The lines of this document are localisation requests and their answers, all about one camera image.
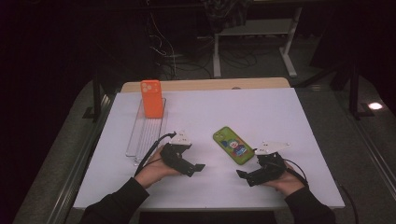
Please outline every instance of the phone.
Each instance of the phone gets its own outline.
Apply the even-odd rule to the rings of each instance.
[[[213,134],[213,139],[239,165],[254,156],[253,149],[230,127],[223,127]]]
[[[140,82],[143,107],[148,119],[163,117],[163,93],[159,80],[143,80]]]

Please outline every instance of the human hand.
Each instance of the human hand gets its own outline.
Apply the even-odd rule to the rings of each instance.
[[[294,170],[287,162],[285,162],[285,164],[288,168]],[[263,185],[275,188],[286,197],[304,187],[304,184],[296,176],[287,171],[285,171],[280,178],[265,182]]]
[[[179,171],[167,166],[163,162],[160,155],[162,150],[163,146],[158,148],[148,159],[148,162],[140,173],[134,177],[134,179],[145,189],[168,175],[180,175]]]

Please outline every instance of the black sleeve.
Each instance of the black sleeve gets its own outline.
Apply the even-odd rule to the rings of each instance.
[[[285,199],[295,224],[334,224],[334,212],[322,204],[309,188],[295,191]]]
[[[149,194],[133,178],[118,191],[85,209],[80,223],[129,223],[134,211]]]

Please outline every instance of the white tabletop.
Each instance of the white tabletop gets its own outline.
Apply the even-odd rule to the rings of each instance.
[[[265,141],[290,143],[284,159],[304,169],[311,191],[332,208],[345,204],[318,148],[292,88],[220,91],[165,91],[166,133],[185,131],[192,146],[183,158],[206,165],[192,177],[166,177],[148,192],[143,210],[271,210],[286,207],[283,197],[265,186],[250,187],[235,170],[260,168],[257,158],[237,165],[213,140],[231,127],[251,147]],[[85,208],[118,190],[131,176],[134,159],[125,156],[141,100],[139,92],[119,93],[93,154],[74,207]]]

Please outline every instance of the green phone case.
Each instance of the green phone case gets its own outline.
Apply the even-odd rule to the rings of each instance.
[[[213,134],[213,139],[239,165],[254,156],[253,149],[230,127],[223,127]]]

